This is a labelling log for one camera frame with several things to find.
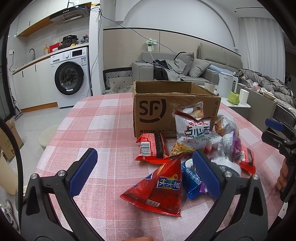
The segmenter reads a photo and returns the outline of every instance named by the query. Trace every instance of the washing machine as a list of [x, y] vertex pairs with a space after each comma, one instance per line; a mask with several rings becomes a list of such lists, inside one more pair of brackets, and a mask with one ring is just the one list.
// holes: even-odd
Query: washing machine
[[59, 108], [74, 106], [83, 98], [92, 96], [88, 47], [52, 55], [50, 63]]

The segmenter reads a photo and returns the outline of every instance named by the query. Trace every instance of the tile floor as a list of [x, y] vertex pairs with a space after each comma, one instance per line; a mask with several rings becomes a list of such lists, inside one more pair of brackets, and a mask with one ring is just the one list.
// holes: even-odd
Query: tile floor
[[[43, 149], [39, 145], [39, 135], [48, 127], [60, 124], [70, 110], [71, 107], [37, 110], [24, 113], [16, 120], [16, 129], [24, 142], [23, 147], [20, 149], [24, 171], [24, 185], [28, 184], [30, 176], [34, 173], [38, 161], [43, 154]], [[9, 165], [17, 175], [15, 158]], [[0, 202], [4, 202], [5, 199], [14, 202], [14, 196], [9, 195], [0, 187]]]

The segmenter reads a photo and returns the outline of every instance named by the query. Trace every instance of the snack bag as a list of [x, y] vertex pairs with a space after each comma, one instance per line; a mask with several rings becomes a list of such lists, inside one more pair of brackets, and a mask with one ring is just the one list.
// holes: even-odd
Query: snack bag
[[148, 161], [154, 164], [164, 164], [170, 161], [162, 134], [143, 133], [137, 142], [140, 142], [141, 150], [136, 161]]
[[242, 144], [240, 138], [235, 136], [234, 132], [224, 135], [218, 143], [218, 155], [227, 156], [234, 160], [240, 154]]
[[197, 174], [197, 170], [193, 165], [192, 158], [183, 162], [182, 166], [182, 183], [187, 191], [187, 197], [192, 199], [200, 194], [202, 184], [201, 178]]
[[215, 131], [220, 135], [224, 136], [234, 131], [235, 135], [239, 136], [239, 129], [235, 124], [234, 120], [231, 120], [224, 115], [218, 115], [218, 119], [215, 121]]
[[242, 169], [248, 171], [251, 175], [256, 173], [254, 153], [244, 145], [242, 145], [241, 152], [235, 159], [234, 163], [238, 164]]
[[202, 102], [177, 110], [174, 116], [177, 142], [174, 144], [170, 156], [182, 152], [192, 153], [198, 149], [204, 150], [209, 137], [211, 118], [203, 118]]
[[180, 217], [181, 158], [163, 164], [120, 197], [140, 209]]
[[242, 170], [240, 166], [231, 162], [227, 156], [215, 157], [211, 162], [216, 163], [223, 172], [230, 171], [234, 176], [241, 177]]
[[216, 132], [210, 131], [209, 133], [209, 140], [205, 146], [205, 153], [210, 153], [212, 150], [218, 148], [218, 143], [221, 141], [222, 136], [217, 134]]

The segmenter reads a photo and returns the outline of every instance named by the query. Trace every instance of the white cup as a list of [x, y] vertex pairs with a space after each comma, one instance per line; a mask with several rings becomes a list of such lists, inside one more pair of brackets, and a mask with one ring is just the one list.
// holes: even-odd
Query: white cup
[[212, 83], [205, 83], [205, 89], [214, 93], [215, 92], [215, 87], [216, 85], [215, 84], [212, 84]]
[[239, 93], [239, 103], [246, 104], [248, 97], [249, 97], [249, 92], [244, 89], [241, 89]]

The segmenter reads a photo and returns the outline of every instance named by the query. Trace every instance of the cable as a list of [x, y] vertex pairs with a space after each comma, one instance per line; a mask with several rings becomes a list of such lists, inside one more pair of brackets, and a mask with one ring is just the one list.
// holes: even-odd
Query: cable
[[11, 69], [11, 67], [13, 66], [13, 57], [14, 57], [14, 55], [15, 55], [15, 52], [13, 51], [13, 55], [12, 55], [12, 65], [11, 65], [10, 68], [9, 68], [9, 71], [10, 71], [10, 72], [12, 72], [10, 69]]
[[[109, 20], [109, 21], [112, 21], [112, 22], [114, 22], [114, 23], [117, 23], [117, 22], [115, 22], [115, 21], [113, 21], [113, 20], [111, 20], [111, 19], [108, 19], [108, 18], [106, 18], [106, 17], [104, 17], [103, 15], [101, 15], [103, 18], [105, 18], [105, 19], [107, 19], [107, 20]], [[134, 29], [132, 29], [132, 28], [126, 28], [126, 27], [123, 27], [122, 25], [120, 25], [119, 23], [117, 23], [120, 27], [122, 27], [122, 28], [125, 28], [125, 29], [131, 29], [132, 31], [134, 31], [134, 32], [136, 32], [138, 35], [140, 35], [142, 38], [144, 38], [144, 39], [147, 39], [147, 40], [150, 40], [150, 39], [148, 39], [148, 38], [145, 38], [144, 36], [142, 36], [141, 34], [139, 34], [137, 31], [135, 31]], [[165, 46], [165, 45], [163, 45], [163, 44], [161, 44], [161, 43], [159, 43], [161, 46], [163, 46], [163, 47], [166, 47], [166, 48], [168, 48], [170, 51], [172, 51], [169, 47], [167, 47], [167, 46]]]
[[22, 206], [23, 206], [23, 192], [24, 192], [24, 173], [22, 168], [22, 157], [20, 154], [20, 149], [18, 147], [17, 141], [9, 129], [8, 125], [0, 118], [0, 129], [7, 135], [9, 141], [11, 142], [12, 148], [15, 152], [15, 158], [17, 162], [17, 178], [18, 178], [18, 218], [19, 227], [21, 230], [21, 218], [22, 218]]
[[[100, 10], [101, 10], [99, 7], [94, 7], [94, 8], [98, 8], [98, 9], [99, 9], [99, 11], [97, 11], [97, 10], [94, 10], [94, 8], [92, 8], [92, 9], [86, 9], [86, 8], [82, 8], [82, 7], [76, 7], [76, 6], [74, 5], [73, 2], [69, 2], [69, 3], [72, 3], [73, 6], [74, 6], [75, 8], [77, 8], [77, 9], [85, 9], [85, 10], [96, 11], [96, 12], [100, 12]], [[148, 38], [145, 38], [145, 37], [142, 36], [141, 34], [139, 34], [139, 33], [138, 33], [137, 31], [135, 31], [134, 29], [124, 27], [124, 26], [120, 25], [119, 23], [113, 21], [112, 19], [109, 19], [109, 18], [104, 17], [104, 16], [102, 15], [102, 13], [101, 13], [101, 17], [103, 17], [103, 18], [105, 18], [105, 19], [107, 19], [107, 20], [109, 20], [109, 21], [112, 21], [112, 22], [118, 24], [118, 25], [119, 25], [120, 27], [122, 27], [122, 28], [125, 28], [125, 29], [131, 29], [132, 31], [134, 31], [134, 32], [136, 32], [138, 35], [140, 35], [142, 38], [147, 39], [147, 40], [150, 40], [150, 39], [148, 39]], [[163, 45], [163, 44], [161, 44], [161, 43], [159, 43], [159, 44], [160, 44], [161, 46], [163, 46], [163, 47], [168, 48], [170, 51], [172, 51], [169, 47], [167, 47], [167, 46], [165, 46], [165, 45]]]

